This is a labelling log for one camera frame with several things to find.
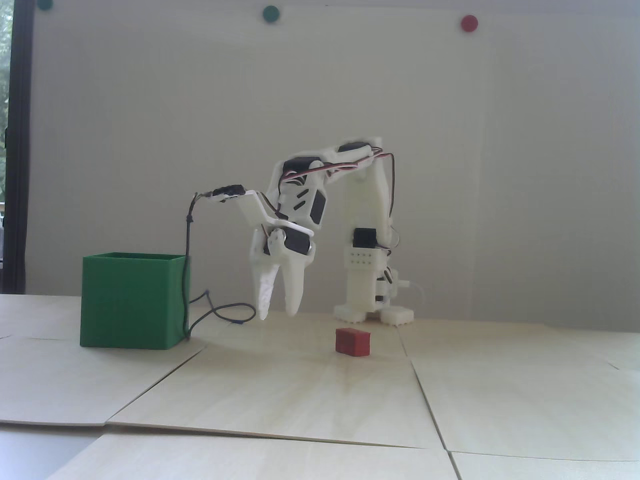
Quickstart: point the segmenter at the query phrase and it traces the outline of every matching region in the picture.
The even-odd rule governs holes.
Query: wooden table
[[[638,334],[367,322],[351,358],[329,315],[272,313],[167,352],[82,349],[79,306],[0,296],[0,419],[35,424],[0,426],[37,439],[0,479],[640,477]]]

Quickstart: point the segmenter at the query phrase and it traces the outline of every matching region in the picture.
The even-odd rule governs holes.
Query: white backdrop
[[[461,14],[37,12],[28,292],[79,294],[83,255],[179,253],[194,191],[266,188],[277,160],[374,134],[397,157],[394,266],[427,290],[402,293],[418,315],[638,328],[637,22],[486,13],[466,35]],[[329,195],[302,310],[344,297]],[[193,291],[250,299],[249,242],[236,207],[198,204]]]

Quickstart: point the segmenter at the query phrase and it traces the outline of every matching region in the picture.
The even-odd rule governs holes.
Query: white robotic arm
[[[397,292],[397,271],[388,267],[392,244],[392,195],[389,195],[379,138],[347,141],[338,147],[300,152],[280,161],[266,193],[236,186],[213,192],[211,200],[235,198],[254,228],[250,260],[256,308],[267,316],[273,284],[282,268],[286,311],[297,313],[303,294],[304,271],[314,259],[314,233],[322,226],[325,186],[349,175],[345,212],[349,221],[345,266],[347,302],[335,308],[345,321],[364,321],[379,314],[384,323],[413,320],[413,312],[391,307]]]

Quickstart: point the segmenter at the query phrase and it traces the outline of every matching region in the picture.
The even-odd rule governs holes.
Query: green container
[[[166,350],[184,338],[184,255],[83,258],[80,345]],[[189,266],[187,266],[189,298]]]

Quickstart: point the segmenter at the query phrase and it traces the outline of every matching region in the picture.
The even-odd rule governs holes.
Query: green dot
[[[275,5],[266,6],[262,11],[262,18],[267,23],[277,22],[280,18],[280,9]]]
[[[38,8],[47,11],[53,7],[53,0],[38,0]]]

